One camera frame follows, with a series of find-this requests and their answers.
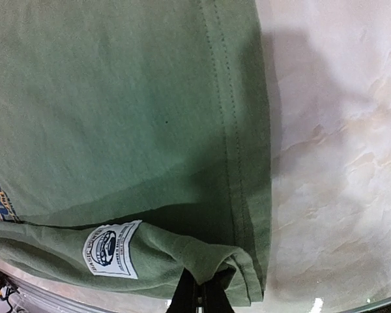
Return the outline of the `green garment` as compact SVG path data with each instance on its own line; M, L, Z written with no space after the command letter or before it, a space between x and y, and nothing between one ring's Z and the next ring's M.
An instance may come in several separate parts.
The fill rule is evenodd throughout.
M270 122L253 1L0 1L0 259L263 300Z

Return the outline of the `aluminium front rail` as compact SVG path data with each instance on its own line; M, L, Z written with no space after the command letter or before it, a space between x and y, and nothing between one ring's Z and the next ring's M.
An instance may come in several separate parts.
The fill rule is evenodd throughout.
M114 294L69 286L35 278L0 260L0 273L18 287L10 296L15 312L165 312L171 300L138 295ZM391 312L391 297L376 301L367 298L357 306L332 305L328 297L313 296L305 301L277 301L273 294L262 303L235 307L235 312Z

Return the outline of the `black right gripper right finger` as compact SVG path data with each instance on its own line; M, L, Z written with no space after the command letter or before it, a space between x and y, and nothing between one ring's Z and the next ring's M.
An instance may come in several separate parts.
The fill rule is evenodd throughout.
M224 287L222 275L215 274L201 289L201 311L204 313L234 313Z

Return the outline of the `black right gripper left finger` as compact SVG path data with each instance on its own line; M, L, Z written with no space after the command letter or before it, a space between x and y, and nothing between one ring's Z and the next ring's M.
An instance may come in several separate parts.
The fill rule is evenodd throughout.
M192 274L184 269L169 306L169 313L196 313L198 285Z

